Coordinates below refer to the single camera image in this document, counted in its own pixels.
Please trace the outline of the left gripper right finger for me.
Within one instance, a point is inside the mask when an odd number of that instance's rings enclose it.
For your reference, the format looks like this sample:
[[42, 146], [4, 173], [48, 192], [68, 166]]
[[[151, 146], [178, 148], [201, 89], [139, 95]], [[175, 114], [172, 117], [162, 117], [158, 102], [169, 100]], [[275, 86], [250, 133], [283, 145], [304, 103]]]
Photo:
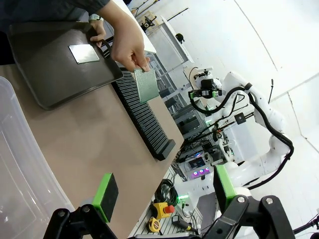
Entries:
[[235, 192], [223, 165], [214, 167], [213, 186], [221, 216], [204, 239], [233, 239], [241, 227], [250, 227], [260, 239], [294, 239], [295, 234], [280, 199], [274, 195], [256, 200]]

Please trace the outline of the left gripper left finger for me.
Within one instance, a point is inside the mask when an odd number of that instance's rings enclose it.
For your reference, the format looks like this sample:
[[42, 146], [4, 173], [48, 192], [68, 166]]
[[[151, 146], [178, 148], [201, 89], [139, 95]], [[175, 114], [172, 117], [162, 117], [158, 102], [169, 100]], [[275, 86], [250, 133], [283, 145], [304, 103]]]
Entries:
[[45, 239], [82, 239], [89, 235], [93, 239], [115, 239], [109, 228], [118, 197], [118, 186], [113, 173], [104, 174], [93, 201], [71, 212], [60, 208], [53, 212]]

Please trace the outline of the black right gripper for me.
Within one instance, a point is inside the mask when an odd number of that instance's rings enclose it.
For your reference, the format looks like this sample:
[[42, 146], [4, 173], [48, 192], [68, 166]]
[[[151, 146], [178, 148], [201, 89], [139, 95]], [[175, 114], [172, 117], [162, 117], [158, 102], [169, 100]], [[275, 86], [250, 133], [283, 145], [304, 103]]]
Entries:
[[200, 93], [199, 90], [192, 90], [188, 92], [188, 97], [190, 99], [199, 98], [199, 95], [204, 98], [213, 98], [222, 96], [222, 90], [216, 89], [216, 85], [213, 79], [204, 79], [200, 83]]

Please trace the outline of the person's right hand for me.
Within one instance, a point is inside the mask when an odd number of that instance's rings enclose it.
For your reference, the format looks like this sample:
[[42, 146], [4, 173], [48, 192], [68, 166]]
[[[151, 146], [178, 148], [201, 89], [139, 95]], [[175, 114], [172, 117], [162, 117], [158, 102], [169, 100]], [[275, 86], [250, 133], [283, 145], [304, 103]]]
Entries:
[[112, 59], [133, 72], [137, 68], [149, 71], [149, 58], [145, 56], [144, 39], [139, 27], [130, 17], [121, 18], [113, 26]]

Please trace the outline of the person's left hand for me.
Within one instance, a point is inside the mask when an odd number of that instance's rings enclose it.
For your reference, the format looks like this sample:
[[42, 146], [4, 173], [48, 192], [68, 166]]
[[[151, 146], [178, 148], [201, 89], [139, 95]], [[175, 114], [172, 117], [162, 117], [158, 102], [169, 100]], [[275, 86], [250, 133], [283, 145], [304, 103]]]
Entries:
[[90, 20], [90, 25], [96, 31], [96, 35], [90, 38], [91, 42], [95, 42], [98, 47], [102, 46], [102, 40], [106, 36], [106, 32], [104, 29], [104, 23], [102, 20]]

